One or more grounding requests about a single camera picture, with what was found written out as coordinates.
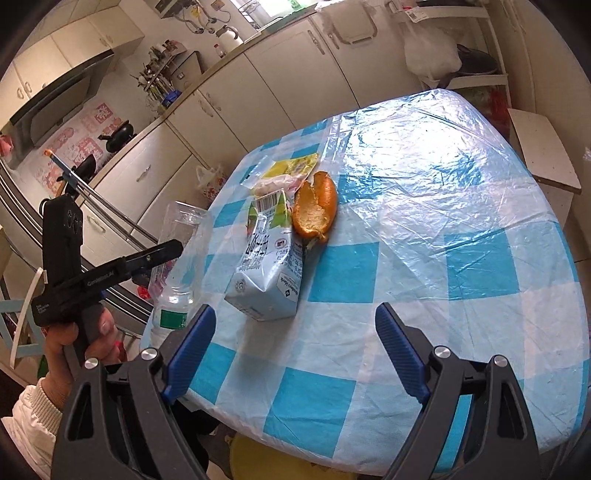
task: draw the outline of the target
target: cooking utensil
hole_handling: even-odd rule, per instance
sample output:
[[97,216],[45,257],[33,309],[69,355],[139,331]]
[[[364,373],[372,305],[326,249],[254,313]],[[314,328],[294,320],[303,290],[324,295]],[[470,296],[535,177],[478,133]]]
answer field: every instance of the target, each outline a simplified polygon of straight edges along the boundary
[[134,127],[129,120],[123,122],[112,135],[100,135],[99,140],[107,140],[106,149],[109,153],[117,153],[134,137]]
[[457,45],[457,54],[462,61],[462,66],[457,72],[445,75],[437,88],[447,88],[450,82],[456,77],[466,77],[471,75],[493,75],[499,66],[496,60],[488,53],[474,48],[467,48],[464,45]]

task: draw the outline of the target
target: green bottle label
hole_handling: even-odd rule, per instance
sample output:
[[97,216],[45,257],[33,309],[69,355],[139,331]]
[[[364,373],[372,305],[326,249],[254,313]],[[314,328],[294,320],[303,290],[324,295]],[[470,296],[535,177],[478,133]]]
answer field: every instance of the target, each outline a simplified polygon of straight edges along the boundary
[[160,326],[172,330],[180,330],[187,324],[187,314],[179,312],[169,312],[162,310],[160,313]]

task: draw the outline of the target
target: metal screw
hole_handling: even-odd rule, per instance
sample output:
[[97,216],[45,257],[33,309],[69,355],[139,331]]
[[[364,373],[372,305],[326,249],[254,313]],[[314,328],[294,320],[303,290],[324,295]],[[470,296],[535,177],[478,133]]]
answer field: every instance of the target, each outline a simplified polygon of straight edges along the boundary
[[94,367],[99,365],[99,361],[97,358],[89,358],[86,362],[84,362],[84,368],[87,370],[92,370]]
[[147,348],[142,350],[141,356],[143,360],[153,360],[158,355],[158,351],[155,348]]
[[447,348],[446,346],[436,346],[435,347],[435,355],[437,355],[439,358],[449,358],[449,356],[452,354],[452,351]]
[[507,360],[504,356],[502,355],[496,355],[495,356],[495,365],[498,367],[506,367],[507,365],[509,365],[509,360]]

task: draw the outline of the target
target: price tag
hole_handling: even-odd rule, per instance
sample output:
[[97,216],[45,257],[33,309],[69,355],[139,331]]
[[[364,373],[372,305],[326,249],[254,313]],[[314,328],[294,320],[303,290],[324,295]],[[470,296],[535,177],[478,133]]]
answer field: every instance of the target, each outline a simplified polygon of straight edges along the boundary
[[418,23],[421,20],[426,20],[429,18],[429,15],[421,7],[410,8],[405,10],[404,13],[408,15],[413,23]]

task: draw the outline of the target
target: barcode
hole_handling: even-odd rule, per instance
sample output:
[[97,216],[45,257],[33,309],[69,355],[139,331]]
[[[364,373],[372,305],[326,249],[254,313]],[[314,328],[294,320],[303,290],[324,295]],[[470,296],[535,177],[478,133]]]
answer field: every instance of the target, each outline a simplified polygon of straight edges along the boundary
[[272,209],[277,205],[279,200],[280,192],[273,192],[269,195],[265,195],[264,197],[259,198],[256,200],[256,211],[258,213],[265,212],[267,210]]

